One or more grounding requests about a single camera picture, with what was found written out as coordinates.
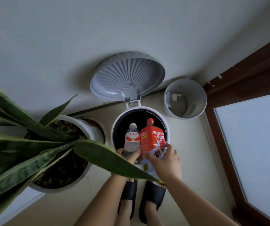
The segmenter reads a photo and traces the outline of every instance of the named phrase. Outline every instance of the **snake plant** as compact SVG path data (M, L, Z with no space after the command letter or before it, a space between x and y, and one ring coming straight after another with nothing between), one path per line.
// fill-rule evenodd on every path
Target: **snake plant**
M0 135L0 214L30 183L62 158L59 158L59 152L69 148L88 162L112 173L159 182L103 144L86 139L75 140L64 132L50 128L49 124L72 99L49 111L38 122L0 91L0 119L44 138L28 140Z

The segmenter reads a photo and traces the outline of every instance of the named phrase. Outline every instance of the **floor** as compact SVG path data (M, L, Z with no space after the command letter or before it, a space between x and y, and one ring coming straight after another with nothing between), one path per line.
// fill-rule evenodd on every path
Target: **floor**
M162 97L162 93L145 97L142 99L142 105L149 106L163 114ZM100 120L107 128L108 133L110 133L115 118L125 109L124 104L118 104L92 111L85 115ZM228 185L226 184L220 161L216 154L212 154L210 149L210 145L213 145L213 143L209 143L205 134L201 122L203 119L196 118L189 121L181 121L169 118L164 114L163 116L170 128L170 144L178 151L182 161L182 180L216 208L231 217L232 198L230 198L230 193L228 193L228 187L226 188ZM93 166L88 177L75 187L59 194L46 194L5 225L72 226L109 176L109 172ZM143 180L138 182L135 214L131 222L132 226L144 225L138 218L138 209L144 184L145 181ZM158 213L167 226L188 225L169 192L166 192Z

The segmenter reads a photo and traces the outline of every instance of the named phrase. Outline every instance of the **bottle cap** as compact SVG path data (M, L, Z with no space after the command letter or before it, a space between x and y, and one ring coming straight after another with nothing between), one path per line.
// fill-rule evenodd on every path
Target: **bottle cap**
M135 127L137 128L137 125L136 125L135 123L131 123L131 124L130 124L130 127L131 127L131 126L135 126Z
M146 124L149 126L154 125L154 120L152 118L148 118L148 120L146 121Z

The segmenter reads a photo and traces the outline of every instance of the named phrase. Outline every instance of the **trash can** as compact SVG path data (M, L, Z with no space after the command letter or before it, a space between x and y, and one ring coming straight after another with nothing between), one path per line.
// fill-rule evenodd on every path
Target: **trash can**
M191 79L178 79L164 92L163 110L169 117L181 120L196 118L204 112L206 104L203 87Z
M165 140L170 141L170 132L164 117L156 110L141 106L141 97L155 90L163 81L165 70L161 63L143 53L123 52L104 60L95 70L90 89L99 98L123 101L126 110L114 121L111 142L115 149L124 147L125 133L130 123L136 123L141 131L148 118L163 130Z

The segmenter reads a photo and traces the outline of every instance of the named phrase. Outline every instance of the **red bottle cap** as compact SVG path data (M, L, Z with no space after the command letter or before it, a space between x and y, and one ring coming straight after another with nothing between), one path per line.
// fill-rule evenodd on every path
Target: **red bottle cap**
M148 118L148 120L146 121L146 124L148 126L153 126L154 125L154 120L152 118Z

